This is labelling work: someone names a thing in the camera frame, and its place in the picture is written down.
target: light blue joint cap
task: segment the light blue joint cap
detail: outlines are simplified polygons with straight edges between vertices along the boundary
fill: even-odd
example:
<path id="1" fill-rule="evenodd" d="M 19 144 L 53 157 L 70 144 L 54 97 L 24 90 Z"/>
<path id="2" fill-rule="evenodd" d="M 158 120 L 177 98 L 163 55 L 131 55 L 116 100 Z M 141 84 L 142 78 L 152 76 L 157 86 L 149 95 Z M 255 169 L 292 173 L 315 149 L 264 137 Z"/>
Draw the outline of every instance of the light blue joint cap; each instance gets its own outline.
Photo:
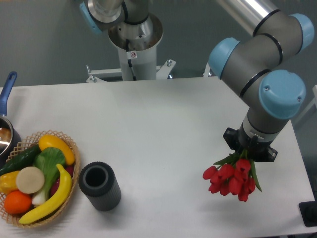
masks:
<path id="1" fill-rule="evenodd" d="M 275 70 L 267 74 L 259 87 L 259 99 L 271 116 L 290 119 L 299 110 L 306 96 L 302 79 L 286 70 Z"/>
<path id="2" fill-rule="evenodd" d="M 234 48 L 239 44 L 234 38 L 226 38 L 216 45 L 209 56 L 208 64 L 212 71 L 221 78 L 222 71 L 233 52 Z"/>
<path id="3" fill-rule="evenodd" d="M 313 42 L 313 39 L 315 36 L 314 25 L 312 21 L 305 15 L 295 13 L 290 16 L 295 17 L 301 24 L 302 32 L 303 32 L 303 44 L 300 51 L 302 51 L 304 48 L 306 48 Z"/>
<path id="4" fill-rule="evenodd" d="M 80 11 L 83 14 L 85 21 L 87 22 L 88 26 L 90 27 L 90 29 L 95 33 L 95 34 L 100 34 L 101 30 L 98 28 L 98 26 L 95 24 L 94 20 L 91 18 L 85 3 L 82 2 L 80 5 Z"/>

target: orange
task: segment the orange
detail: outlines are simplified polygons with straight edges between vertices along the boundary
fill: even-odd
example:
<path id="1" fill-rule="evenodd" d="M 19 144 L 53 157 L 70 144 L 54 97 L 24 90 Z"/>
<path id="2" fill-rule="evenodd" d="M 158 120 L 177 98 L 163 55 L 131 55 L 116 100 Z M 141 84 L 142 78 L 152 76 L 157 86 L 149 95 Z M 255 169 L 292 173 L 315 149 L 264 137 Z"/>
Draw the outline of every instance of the orange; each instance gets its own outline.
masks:
<path id="1" fill-rule="evenodd" d="M 17 190 L 9 193 L 6 196 L 3 207 L 9 214 L 20 214 L 27 212 L 31 205 L 31 196 Z"/>

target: tulip bouquet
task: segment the tulip bouquet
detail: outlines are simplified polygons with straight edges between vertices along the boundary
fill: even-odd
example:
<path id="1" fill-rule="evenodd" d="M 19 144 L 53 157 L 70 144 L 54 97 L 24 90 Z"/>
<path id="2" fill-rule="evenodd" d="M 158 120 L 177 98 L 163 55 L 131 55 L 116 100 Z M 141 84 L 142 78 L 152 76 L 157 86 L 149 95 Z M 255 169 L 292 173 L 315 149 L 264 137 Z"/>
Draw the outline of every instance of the tulip bouquet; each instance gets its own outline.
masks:
<path id="1" fill-rule="evenodd" d="M 226 158 L 217 161 L 213 166 L 206 169 L 203 178 L 210 179 L 211 193 L 220 192 L 226 196 L 229 193 L 238 195 L 239 201 L 246 202 L 249 194 L 257 187 L 261 187 L 256 174 L 256 167 L 252 159 L 248 159 L 248 151 L 244 149 L 242 153 L 235 152 Z"/>

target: cooking pot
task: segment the cooking pot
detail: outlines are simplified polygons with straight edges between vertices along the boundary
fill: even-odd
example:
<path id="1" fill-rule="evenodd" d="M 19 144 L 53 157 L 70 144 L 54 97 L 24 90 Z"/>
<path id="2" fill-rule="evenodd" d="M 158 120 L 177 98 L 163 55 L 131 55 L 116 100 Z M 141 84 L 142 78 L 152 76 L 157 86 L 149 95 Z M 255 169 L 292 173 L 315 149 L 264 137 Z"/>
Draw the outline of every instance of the cooking pot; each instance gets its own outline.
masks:
<path id="1" fill-rule="evenodd" d="M 21 142 L 20 135 L 6 118 L 7 101 L 17 78 L 16 72 L 11 72 L 0 94 L 0 168 L 2 168 L 13 148 Z"/>

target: bok choy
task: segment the bok choy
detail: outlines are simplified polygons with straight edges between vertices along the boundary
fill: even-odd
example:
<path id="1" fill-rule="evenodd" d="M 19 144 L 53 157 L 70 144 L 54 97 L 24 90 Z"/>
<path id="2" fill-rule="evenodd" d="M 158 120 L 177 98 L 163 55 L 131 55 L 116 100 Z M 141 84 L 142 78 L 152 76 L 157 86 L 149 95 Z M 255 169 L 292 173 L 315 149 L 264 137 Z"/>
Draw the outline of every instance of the bok choy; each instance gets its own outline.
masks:
<path id="1" fill-rule="evenodd" d="M 34 167 L 40 169 L 45 178 L 43 187 L 33 194 L 32 204 L 39 206 L 49 199 L 50 189 L 59 177 L 57 164 L 65 166 L 65 156 L 60 149 L 49 147 L 39 154 L 33 163 Z"/>

